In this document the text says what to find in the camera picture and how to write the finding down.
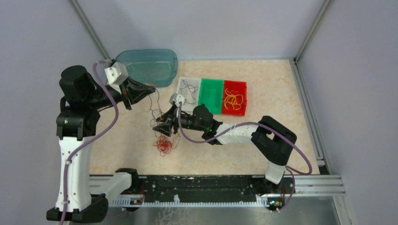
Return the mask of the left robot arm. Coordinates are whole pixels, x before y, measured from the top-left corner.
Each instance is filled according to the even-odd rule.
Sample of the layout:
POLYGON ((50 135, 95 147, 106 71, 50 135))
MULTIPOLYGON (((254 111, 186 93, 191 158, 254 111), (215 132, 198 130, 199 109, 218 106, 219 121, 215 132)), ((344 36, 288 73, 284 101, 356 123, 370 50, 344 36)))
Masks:
POLYGON ((100 223, 118 195, 140 190, 138 172, 131 168, 116 170, 93 191, 89 187, 92 146, 103 136, 97 133, 100 111, 109 107, 118 110, 120 102, 130 110, 155 92, 153 86, 130 78, 125 67, 117 62, 106 69, 106 76, 107 83, 103 83, 96 71, 89 73, 81 65, 68 67, 61 73, 59 85, 64 95, 56 118, 61 152, 60 188, 56 205, 46 213, 49 221, 100 223))

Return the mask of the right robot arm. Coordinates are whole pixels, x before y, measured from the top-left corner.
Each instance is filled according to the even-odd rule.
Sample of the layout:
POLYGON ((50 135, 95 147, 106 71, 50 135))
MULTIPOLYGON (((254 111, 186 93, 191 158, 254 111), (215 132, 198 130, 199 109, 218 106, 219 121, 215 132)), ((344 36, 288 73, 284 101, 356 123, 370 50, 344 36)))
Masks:
POLYGON ((214 119, 205 105, 196 106, 191 114, 176 105, 156 119, 153 131, 165 136, 185 130, 202 132, 200 143, 226 145, 245 143, 255 146, 268 160, 264 187, 270 193, 277 193, 283 186, 282 177, 289 161, 297 136, 290 129, 270 116, 263 116, 259 122, 227 124, 214 119))

